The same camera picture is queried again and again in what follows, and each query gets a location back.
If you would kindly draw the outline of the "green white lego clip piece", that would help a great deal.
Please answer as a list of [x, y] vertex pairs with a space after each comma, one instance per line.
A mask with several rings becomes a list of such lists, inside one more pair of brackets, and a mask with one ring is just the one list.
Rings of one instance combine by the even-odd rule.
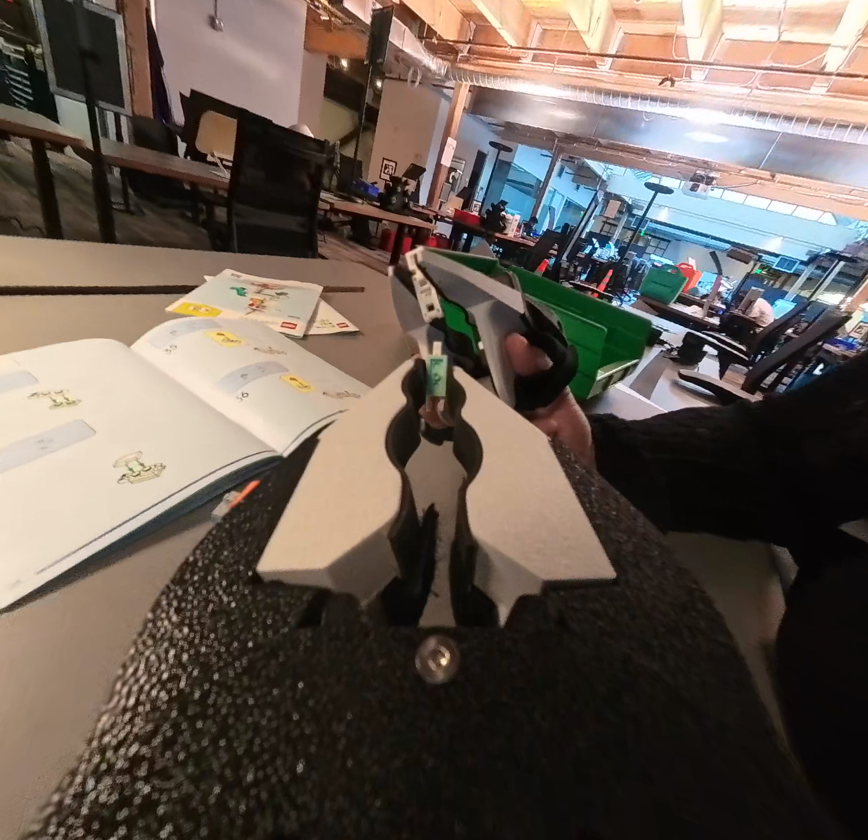
[[450, 365], [449, 357], [439, 351], [440, 344], [435, 344], [425, 362], [426, 393], [425, 401], [420, 409], [420, 416], [426, 425], [433, 430], [444, 430], [451, 426], [448, 403]]

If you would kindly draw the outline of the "black stand pole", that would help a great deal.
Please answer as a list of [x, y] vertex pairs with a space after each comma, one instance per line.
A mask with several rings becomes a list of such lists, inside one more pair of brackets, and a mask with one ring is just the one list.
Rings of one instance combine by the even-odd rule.
[[98, 105], [94, 85], [94, 68], [97, 63], [96, 58], [98, 53], [96, 53], [91, 45], [88, 13], [84, 7], [84, 0], [73, 0], [73, 6], [82, 86], [90, 126], [91, 170], [96, 221], [103, 243], [114, 245], [116, 243], [114, 207], [103, 157], [102, 135], [100, 133]]

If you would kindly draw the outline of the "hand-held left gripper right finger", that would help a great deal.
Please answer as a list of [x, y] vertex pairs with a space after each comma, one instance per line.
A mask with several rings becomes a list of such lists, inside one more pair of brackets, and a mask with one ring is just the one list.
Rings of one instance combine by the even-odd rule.
[[548, 438], [460, 368], [452, 449], [464, 472], [451, 545], [458, 625], [504, 625], [517, 601], [616, 574]]

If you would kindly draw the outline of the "tan backed chair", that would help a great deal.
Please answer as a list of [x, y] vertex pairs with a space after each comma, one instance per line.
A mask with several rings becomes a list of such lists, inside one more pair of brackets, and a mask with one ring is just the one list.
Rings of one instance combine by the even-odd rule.
[[184, 158], [230, 168], [239, 109], [198, 90], [180, 95]]

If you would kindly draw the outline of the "green crate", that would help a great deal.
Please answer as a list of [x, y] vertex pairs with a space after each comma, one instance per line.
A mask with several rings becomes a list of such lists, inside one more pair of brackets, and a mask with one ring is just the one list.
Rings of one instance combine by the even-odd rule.
[[670, 305], [676, 301], [688, 281], [689, 278], [678, 266], [651, 265], [639, 287], [639, 295], [645, 301]]

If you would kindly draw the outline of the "black speaker on pole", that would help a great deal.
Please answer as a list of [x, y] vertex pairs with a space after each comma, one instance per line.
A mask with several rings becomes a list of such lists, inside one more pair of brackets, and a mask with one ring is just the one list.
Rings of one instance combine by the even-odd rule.
[[374, 76], [380, 74], [387, 59], [387, 52], [394, 19], [393, 8], [379, 8], [373, 10], [370, 31], [368, 34], [367, 47], [364, 57], [366, 75], [363, 85], [363, 93], [358, 109], [357, 134], [353, 149], [354, 162], [360, 161], [361, 138], [365, 124], [368, 94], [371, 91]]

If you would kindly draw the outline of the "wooden work table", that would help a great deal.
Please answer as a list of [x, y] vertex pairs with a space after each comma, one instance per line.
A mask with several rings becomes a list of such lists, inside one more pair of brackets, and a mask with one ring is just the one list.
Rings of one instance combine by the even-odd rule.
[[330, 193], [326, 193], [320, 197], [319, 206], [320, 210], [324, 212], [341, 212], [351, 217], [362, 217], [376, 220], [379, 223], [395, 225], [396, 235], [389, 258], [390, 267], [398, 265], [402, 256], [406, 254], [404, 251], [404, 241], [407, 236], [411, 237], [410, 246], [415, 246], [419, 240], [424, 240], [423, 234], [431, 234], [436, 228], [435, 222], [402, 213], [390, 212], [365, 202], [344, 200]]

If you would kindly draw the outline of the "silver ventilation duct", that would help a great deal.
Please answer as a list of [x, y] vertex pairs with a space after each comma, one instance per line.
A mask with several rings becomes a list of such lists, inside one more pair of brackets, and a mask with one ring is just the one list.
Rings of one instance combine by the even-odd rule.
[[721, 113], [729, 118], [805, 118], [826, 122], [866, 121], [866, 104], [848, 100], [827, 100], [809, 96], [800, 101], [788, 100], [782, 104], [765, 104], [756, 97], [736, 94], [708, 95], [680, 91], [652, 92], [646, 89], [627, 90], [611, 84], [593, 85], [586, 82], [559, 82], [553, 75], [506, 75], [478, 70], [443, 60], [425, 63], [402, 63], [409, 83], [464, 82], [471, 86], [518, 94], [538, 94], [544, 97], [573, 100], [603, 107], [634, 111], [686, 112], [703, 110]]

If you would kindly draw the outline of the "black mesh office chair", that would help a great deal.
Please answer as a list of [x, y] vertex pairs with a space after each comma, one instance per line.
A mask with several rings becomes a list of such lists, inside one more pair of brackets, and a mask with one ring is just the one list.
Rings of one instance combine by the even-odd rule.
[[238, 118], [226, 198], [235, 253], [316, 259], [326, 143], [271, 120]]

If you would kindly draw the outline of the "person's right forearm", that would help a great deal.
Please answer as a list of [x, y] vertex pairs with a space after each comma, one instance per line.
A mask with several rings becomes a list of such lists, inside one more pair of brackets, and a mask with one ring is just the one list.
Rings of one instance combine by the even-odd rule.
[[866, 555], [867, 357], [761, 401], [639, 421], [592, 415], [600, 475], [660, 531], [785, 548], [799, 566]]

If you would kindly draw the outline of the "person's right hand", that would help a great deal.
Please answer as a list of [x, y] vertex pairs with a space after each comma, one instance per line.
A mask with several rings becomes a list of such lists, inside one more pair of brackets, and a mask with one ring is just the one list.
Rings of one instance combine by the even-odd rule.
[[[534, 376], [551, 365], [548, 356], [519, 333], [505, 338], [505, 353], [516, 377]], [[563, 389], [547, 406], [522, 415], [549, 440], [568, 448], [585, 468], [595, 470], [591, 426], [570, 390]]]

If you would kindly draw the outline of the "black board panel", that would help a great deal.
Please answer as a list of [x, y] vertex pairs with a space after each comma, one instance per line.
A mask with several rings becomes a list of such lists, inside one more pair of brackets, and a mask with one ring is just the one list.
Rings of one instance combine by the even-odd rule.
[[54, 95], [132, 115], [122, 17], [92, 0], [31, 0]]

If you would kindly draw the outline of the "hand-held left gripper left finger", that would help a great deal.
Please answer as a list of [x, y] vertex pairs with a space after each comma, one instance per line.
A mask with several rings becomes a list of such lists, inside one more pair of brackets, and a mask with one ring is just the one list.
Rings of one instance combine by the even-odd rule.
[[319, 436], [256, 565], [265, 581], [324, 588], [366, 604], [398, 573], [387, 538], [402, 499], [402, 471], [386, 431], [407, 405], [407, 360]]

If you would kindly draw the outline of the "white leaflet with red logo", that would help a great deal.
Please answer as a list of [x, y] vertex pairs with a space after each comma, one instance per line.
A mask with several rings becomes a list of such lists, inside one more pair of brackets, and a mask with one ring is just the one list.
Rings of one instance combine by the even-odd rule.
[[305, 336], [354, 334], [359, 332], [358, 326], [334, 310], [329, 303], [320, 299], [306, 327]]
[[301, 338], [307, 334], [322, 292], [323, 286], [315, 283], [227, 269], [170, 303], [166, 313], [207, 320], [243, 318]]

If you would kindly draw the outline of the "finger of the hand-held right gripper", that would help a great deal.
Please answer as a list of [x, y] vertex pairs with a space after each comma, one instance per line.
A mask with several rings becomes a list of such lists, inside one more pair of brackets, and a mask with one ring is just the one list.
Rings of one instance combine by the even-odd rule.
[[[435, 285], [439, 293], [440, 303], [446, 300], [443, 289], [437, 282], [433, 268], [430, 265], [437, 259], [433, 250], [426, 250], [426, 260], [421, 263], [428, 279]], [[401, 325], [406, 337], [417, 346], [420, 357], [427, 358], [430, 352], [440, 344], [439, 351], [448, 356], [446, 345], [447, 326], [444, 318], [433, 324], [426, 324], [418, 308], [415, 293], [410, 281], [410, 273], [406, 263], [406, 254], [400, 259], [399, 264], [390, 267], [390, 288], [392, 303], [398, 323]]]
[[521, 293], [428, 247], [420, 249], [420, 270], [447, 301], [465, 312], [481, 345], [494, 391], [517, 410], [515, 370], [507, 355], [506, 338], [528, 330]]

